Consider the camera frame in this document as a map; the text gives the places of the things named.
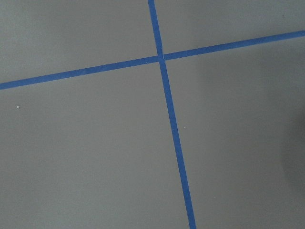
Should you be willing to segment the crossing blue tape strip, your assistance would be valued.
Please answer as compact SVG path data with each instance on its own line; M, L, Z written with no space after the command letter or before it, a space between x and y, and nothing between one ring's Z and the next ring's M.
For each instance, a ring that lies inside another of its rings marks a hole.
M164 56L164 59L167 61L167 60L180 59L180 58L189 57L189 56L196 56L196 55L202 55L202 54L207 54L207 53L220 52L220 51L230 50L230 49L237 49L237 48L242 48L242 47L246 47L246 46L263 44L263 43L300 38L300 37L304 37L304 36L305 36L305 31L295 31L295 32L265 36L265 37L260 37L260 38L242 40L242 41L237 41L237 42L229 42L229 43L224 43L224 44L212 45L212 46L207 46L207 47L202 47L202 48L197 48L197 49L172 52L172 53L164 54L163 56ZM6 89L10 89L10 88L51 82L51 81L73 78L73 77L78 77L78 76L83 76L83 75L88 75L88 74L94 74L94 73L107 72L107 71L112 71L112 70L117 70L117 69L151 64L151 63L155 63L155 62L158 62L157 56L128 60L128 61L123 61L123 62L110 63L110 64L99 65L99 66L94 66L94 67L89 67L89 68L78 69L78 70L72 70L72 71L67 71L67 72L54 73L54 74L37 76L37 77L32 77L32 78L27 78L27 79L5 82L5 83L0 84L0 89L6 90Z

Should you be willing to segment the long blue tape strip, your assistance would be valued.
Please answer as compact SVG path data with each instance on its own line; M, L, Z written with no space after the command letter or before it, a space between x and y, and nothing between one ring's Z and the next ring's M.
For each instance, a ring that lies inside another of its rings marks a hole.
M190 189L189 189L187 172L186 172L186 168L185 168L185 162L184 162L184 157L183 157L182 145L181 145L181 141L180 141L179 129L178 129L176 115L175 115L170 80L169 80L169 76L168 76L165 56L163 53L163 43L162 43L162 37L161 37L160 28L159 28L155 1L149 0L148 6L149 6L150 17L151 17L151 22L152 22L152 29L153 29L154 40L155 40L155 45L156 45L156 50L157 50L158 62L159 62L159 67L160 67L160 72L161 72L161 77L162 77L163 90L164 90L164 95L165 95L165 100L166 100L166 105L167 105L169 122L170 122L170 127L171 127L171 132L172 132L173 145L174 145L174 149L175 149L179 176L180 176L180 181L181 181L181 186L182 186L182 191L183 191L184 204L185 204L186 214L187 214L187 218L188 218L188 224L189 224L189 228L195 229L195 228L197 228L197 226L196 226L196 221L195 221L195 216L194 216L194 211L193 211L193 204L192 204L192 198L191 198L191 193L190 193Z

